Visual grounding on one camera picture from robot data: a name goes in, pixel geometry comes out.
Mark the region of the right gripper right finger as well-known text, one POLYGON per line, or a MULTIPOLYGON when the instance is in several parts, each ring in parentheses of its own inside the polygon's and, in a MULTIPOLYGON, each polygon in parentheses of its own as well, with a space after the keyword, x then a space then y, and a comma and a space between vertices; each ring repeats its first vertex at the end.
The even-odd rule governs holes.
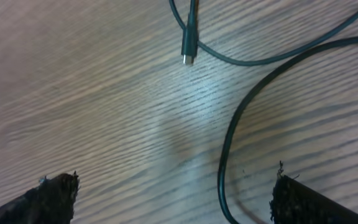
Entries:
POLYGON ((279 166, 269 201, 274 224, 358 224, 358 213, 285 175, 283 162, 279 166))

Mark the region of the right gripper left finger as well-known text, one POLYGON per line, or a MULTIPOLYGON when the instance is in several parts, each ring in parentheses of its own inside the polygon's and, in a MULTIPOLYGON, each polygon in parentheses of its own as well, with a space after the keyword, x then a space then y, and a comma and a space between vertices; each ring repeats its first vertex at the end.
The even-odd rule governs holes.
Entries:
POLYGON ((0 206, 0 224, 67 224, 74 216, 79 176, 62 173, 0 206))

